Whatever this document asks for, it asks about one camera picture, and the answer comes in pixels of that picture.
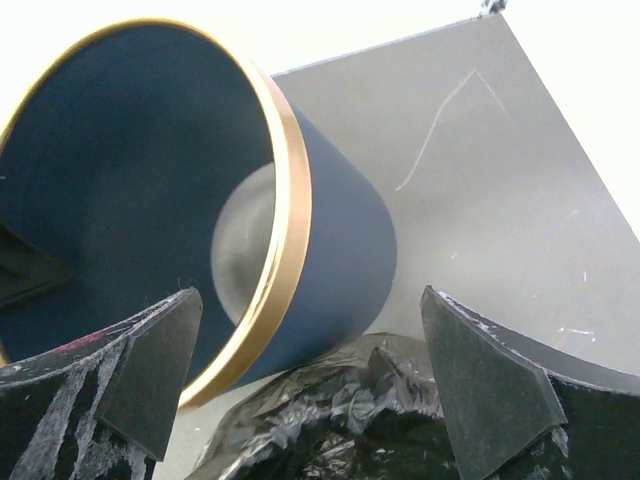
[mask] trash bag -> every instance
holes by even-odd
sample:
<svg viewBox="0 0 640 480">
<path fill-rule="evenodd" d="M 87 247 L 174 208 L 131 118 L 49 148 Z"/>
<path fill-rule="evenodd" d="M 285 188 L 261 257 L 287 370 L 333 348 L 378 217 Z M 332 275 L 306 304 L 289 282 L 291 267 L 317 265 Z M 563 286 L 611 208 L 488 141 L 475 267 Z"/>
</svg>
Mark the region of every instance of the trash bag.
<svg viewBox="0 0 640 480">
<path fill-rule="evenodd" d="M 426 344 L 375 334 L 234 407 L 188 480 L 458 478 Z"/>
</svg>

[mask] gold rim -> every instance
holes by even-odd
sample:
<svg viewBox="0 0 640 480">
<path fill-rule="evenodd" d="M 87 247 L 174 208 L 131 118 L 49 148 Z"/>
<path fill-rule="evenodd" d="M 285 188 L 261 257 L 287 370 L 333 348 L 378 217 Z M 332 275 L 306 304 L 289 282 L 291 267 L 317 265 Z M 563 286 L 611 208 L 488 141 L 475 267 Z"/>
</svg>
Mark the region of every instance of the gold rim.
<svg viewBox="0 0 640 480">
<path fill-rule="evenodd" d="M 311 171 L 300 125 L 284 94 L 270 76 L 232 47 L 228 40 L 214 37 L 193 24 L 162 18 L 122 21 L 86 36 L 46 70 L 29 89 L 0 135 L 0 152 L 30 97 L 58 67 L 87 44 L 105 35 L 143 25 L 172 25 L 189 30 L 215 44 L 235 62 L 253 87 L 262 107 L 275 166 L 273 227 L 258 286 L 231 338 L 204 371 L 183 390 L 178 408 L 185 411 L 207 403 L 228 389 L 258 359 L 280 326 L 302 273 L 311 231 Z"/>
</svg>

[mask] white surface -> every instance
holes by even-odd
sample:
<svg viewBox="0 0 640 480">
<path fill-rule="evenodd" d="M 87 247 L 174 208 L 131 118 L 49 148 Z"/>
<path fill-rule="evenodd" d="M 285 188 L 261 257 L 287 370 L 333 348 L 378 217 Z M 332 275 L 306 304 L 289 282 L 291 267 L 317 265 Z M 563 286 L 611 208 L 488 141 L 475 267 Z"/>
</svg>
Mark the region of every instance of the white surface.
<svg viewBox="0 0 640 480">
<path fill-rule="evenodd" d="M 223 30 L 275 74 L 430 30 L 480 12 L 480 1 L 293 0 L 91 2 L 0 0 L 0 129 L 28 86 L 82 35 L 135 16 L 173 16 Z M 640 236 L 640 7 L 636 2 L 511 0 L 505 18 L 578 140 Z M 599 8 L 616 11 L 599 12 Z M 227 408 L 254 386 L 176 422 L 157 480 L 184 478 Z"/>
</svg>

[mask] gray panel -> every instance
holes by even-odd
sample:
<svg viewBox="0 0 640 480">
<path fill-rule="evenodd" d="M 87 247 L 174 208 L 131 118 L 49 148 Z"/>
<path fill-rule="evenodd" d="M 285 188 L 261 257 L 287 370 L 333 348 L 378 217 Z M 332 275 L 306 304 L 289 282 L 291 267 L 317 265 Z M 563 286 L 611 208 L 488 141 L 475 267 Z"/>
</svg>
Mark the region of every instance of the gray panel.
<svg viewBox="0 0 640 480">
<path fill-rule="evenodd" d="M 502 17 L 277 81 L 392 212 L 399 265 L 377 330 L 420 338 L 433 284 L 508 328 L 640 374 L 640 243 Z"/>
</svg>

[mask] crumpled plastic bag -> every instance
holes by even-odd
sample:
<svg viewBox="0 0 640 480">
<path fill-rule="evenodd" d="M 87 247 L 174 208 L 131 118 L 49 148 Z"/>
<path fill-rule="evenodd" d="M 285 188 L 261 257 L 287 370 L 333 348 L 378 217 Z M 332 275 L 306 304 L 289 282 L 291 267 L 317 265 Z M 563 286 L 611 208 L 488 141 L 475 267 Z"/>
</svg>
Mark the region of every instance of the crumpled plastic bag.
<svg viewBox="0 0 640 480">
<path fill-rule="evenodd" d="M 374 334 L 223 418 L 188 480 L 458 479 L 426 344 Z"/>
</svg>

